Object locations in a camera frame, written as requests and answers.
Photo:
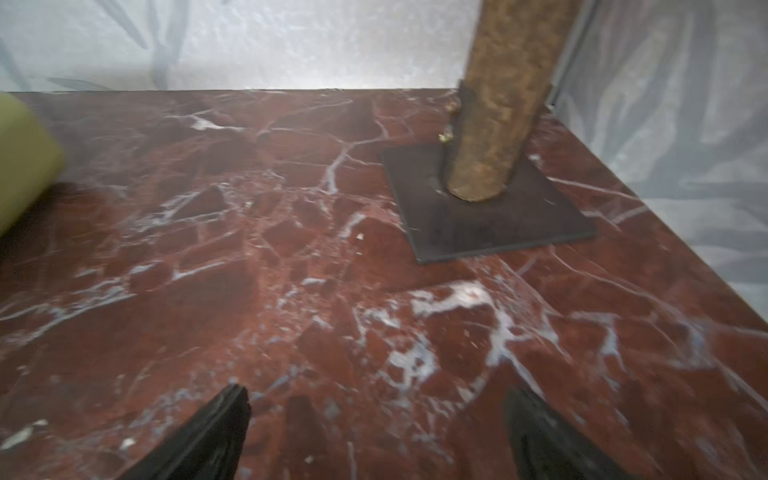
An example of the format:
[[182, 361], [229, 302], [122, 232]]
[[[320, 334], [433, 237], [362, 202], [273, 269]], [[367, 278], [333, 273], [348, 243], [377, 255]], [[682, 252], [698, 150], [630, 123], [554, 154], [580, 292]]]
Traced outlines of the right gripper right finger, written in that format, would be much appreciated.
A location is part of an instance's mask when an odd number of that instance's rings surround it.
[[632, 477], [531, 390], [508, 391], [504, 423], [520, 479]]

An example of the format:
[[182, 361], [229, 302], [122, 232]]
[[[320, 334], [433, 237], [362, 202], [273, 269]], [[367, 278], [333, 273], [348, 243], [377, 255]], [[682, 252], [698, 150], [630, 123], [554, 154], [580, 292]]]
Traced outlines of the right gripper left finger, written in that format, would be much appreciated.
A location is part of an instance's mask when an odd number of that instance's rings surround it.
[[232, 479], [250, 417], [247, 389], [230, 384], [119, 479]]

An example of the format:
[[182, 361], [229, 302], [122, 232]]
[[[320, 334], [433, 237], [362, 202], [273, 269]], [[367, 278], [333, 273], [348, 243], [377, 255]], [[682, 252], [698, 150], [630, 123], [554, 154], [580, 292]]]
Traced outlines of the green drawer cabinet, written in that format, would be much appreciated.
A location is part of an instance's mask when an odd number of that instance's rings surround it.
[[38, 116], [16, 97], [1, 94], [1, 233], [54, 183], [64, 153]]

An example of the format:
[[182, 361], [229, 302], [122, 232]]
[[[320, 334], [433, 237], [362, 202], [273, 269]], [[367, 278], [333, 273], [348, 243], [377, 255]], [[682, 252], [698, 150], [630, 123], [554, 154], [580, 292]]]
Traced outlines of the pink cherry blossom tree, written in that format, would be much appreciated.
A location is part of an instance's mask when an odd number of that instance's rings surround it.
[[524, 154], [579, 1], [486, 1], [463, 78], [433, 143], [381, 161], [421, 264], [594, 236], [593, 224]]

